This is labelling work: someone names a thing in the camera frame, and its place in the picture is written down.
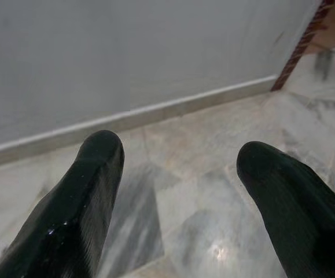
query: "marble floor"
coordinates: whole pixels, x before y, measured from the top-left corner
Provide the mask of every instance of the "marble floor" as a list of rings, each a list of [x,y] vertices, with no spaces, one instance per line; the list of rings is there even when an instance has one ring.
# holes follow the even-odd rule
[[[335,59],[304,56],[284,89],[124,131],[124,176],[99,278],[286,277],[235,169],[248,141],[311,166],[335,191]],[[0,166],[0,256],[79,145]]]

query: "gray marble veining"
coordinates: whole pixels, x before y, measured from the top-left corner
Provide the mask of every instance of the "gray marble veining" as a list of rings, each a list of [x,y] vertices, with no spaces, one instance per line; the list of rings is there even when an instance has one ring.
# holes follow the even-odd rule
[[[230,180],[215,169],[190,184],[196,212],[164,237],[166,252],[181,277],[284,277],[262,222]]]
[[[99,278],[117,278],[164,255],[153,177],[124,173],[102,255]]]
[[[328,79],[322,82],[315,76],[315,55],[303,56],[290,75],[283,90],[294,92],[310,99],[324,98],[335,100],[335,56]]]
[[[293,94],[274,97],[273,114],[282,130],[304,146],[316,159],[329,165],[335,150],[335,132]]]

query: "baseboard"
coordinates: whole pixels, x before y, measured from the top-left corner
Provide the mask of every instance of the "baseboard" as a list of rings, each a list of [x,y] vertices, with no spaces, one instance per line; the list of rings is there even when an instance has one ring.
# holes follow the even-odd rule
[[[191,97],[150,105],[133,111],[122,112],[62,129],[22,138],[0,145],[0,164],[53,151],[57,148],[82,142],[89,134],[97,130],[115,132],[133,129],[150,123],[159,122],[175,116],[223,104],[240,98],[268,92],[277,76],[256,79],[238,85],[224,87]]]

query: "white wall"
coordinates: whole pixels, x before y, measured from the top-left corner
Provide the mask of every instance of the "white wall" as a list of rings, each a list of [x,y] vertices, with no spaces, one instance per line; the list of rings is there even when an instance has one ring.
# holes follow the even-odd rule
[[[278,74],[320,0],[0,0],[0,144]]]

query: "tan marble tile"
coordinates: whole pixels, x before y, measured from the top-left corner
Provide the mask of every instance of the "tan marble tile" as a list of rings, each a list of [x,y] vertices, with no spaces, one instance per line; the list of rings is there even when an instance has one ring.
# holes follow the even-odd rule
[[[164,257],[124,276],[124,278],[182,278],[182,276],[178,274],[170,258]]]
[[[181,178],[192,178],[235,162],[251,140],[278,144],[279,128],[262,111],[267,96],[212,107],[146,126],[150,159]]]

